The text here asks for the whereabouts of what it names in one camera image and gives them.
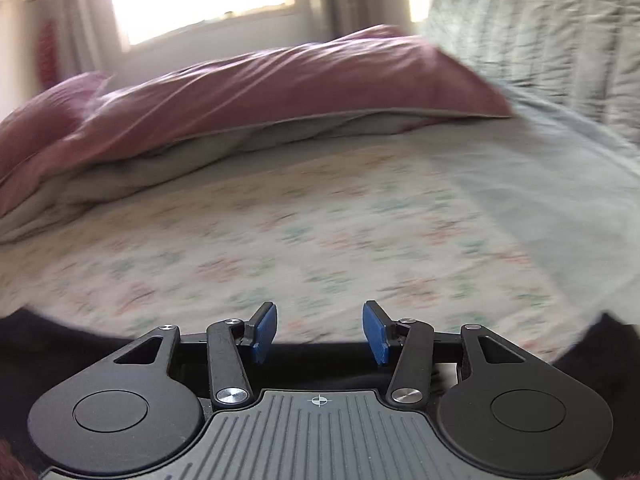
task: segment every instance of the bed sheet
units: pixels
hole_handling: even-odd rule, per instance
[[[317,342],[363,339],[374,299],[436,330],[487,325],[545,359],[578,337],[580,312],[521,245],[402,138],[318,155],[191,179],[2,248],[0,304],[139,335],[201,332],[271,300],[279,341]]]

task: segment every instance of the gray ribbed plate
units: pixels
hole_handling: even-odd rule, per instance
[[[581,480],[597,479],[591,472]],[[44,480],[60,480],[51,472]],[[265,392],[213,417],[184,455],[138,480],[488,480],[453,455],[418,413],[373,392]]]

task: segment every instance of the crosshair marking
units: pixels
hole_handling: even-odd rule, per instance
[[[315,396],[313,399],[309,399],[309,402],[312,402],[316,406],[320,407],[320,406],[324,406],[326,403],[331,401],[326,397],[323,397],[322,395],[318,395],[318,396]]]

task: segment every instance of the red object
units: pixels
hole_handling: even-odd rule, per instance
[[[53,20],[47,20],[40,30],[37,46],[38,75],[40,83],[46,90],[57,85],[58,50],[56,47],[56,28]]]

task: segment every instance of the pink pillowcase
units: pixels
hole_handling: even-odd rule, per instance
[[[101,72],[72,77],[4,118],[0,123],[0,182],[30,156],[72,134],[109,78]]]
[[[431,119],[511,115],[500,92],[474,72],[424,38],[402,36],[389,26],[201,63],[100,102],[75,133],[41,150],[2,183],[0,216],[48,176],[227,128],[390,108],[427,116],[436,110]]]

